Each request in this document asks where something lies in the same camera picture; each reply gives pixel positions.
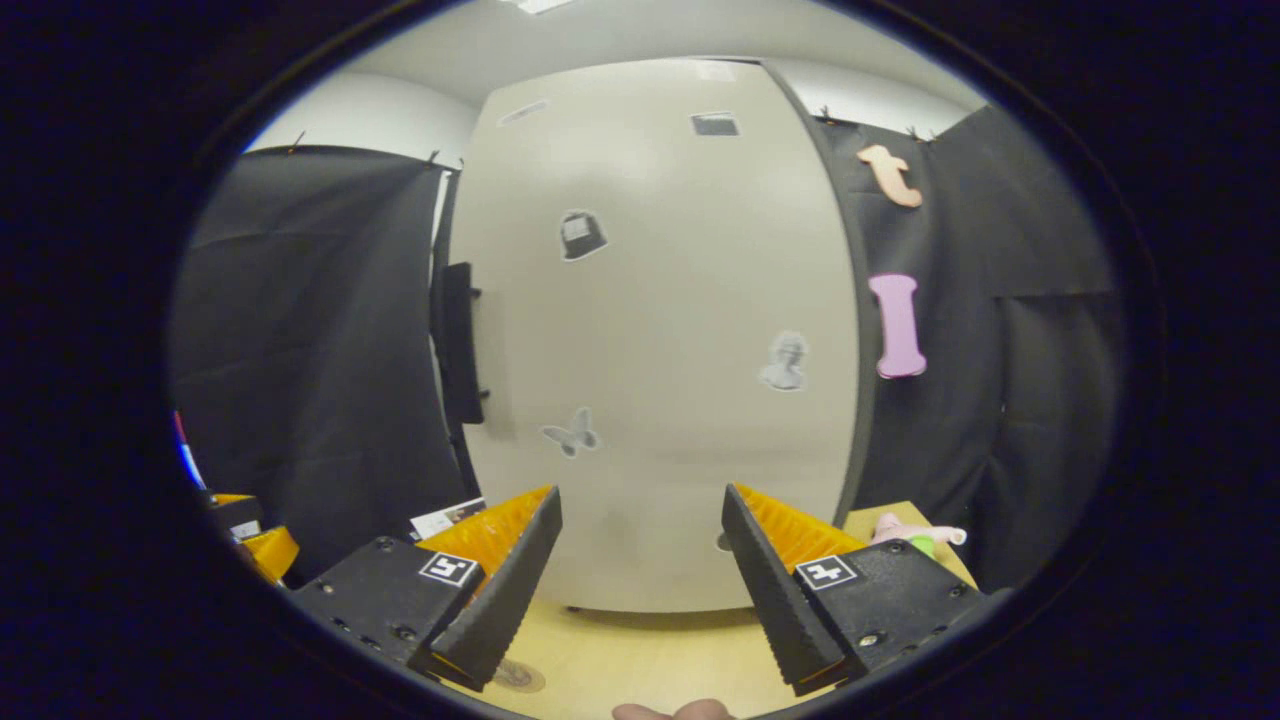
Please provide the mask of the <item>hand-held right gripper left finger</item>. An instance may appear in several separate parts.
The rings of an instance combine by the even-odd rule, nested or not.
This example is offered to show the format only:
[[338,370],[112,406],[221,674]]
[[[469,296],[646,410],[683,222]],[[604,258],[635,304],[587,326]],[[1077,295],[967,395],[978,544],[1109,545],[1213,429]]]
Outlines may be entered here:
[[504,661],[562,527],[559,489],[543,486],[417,543],[378,537],[292,598],[369,653],[479,692]]

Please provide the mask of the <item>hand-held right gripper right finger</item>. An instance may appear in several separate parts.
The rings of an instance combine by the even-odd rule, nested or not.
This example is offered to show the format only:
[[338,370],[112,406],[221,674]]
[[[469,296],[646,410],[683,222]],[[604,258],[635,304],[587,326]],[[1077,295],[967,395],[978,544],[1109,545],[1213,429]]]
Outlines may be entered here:
[[988,618],[988,594],[936,556],[964,543],[963,529],[883,512],[859,539],[739,483],[726,487],[721,523],[797,696],[905,664]]

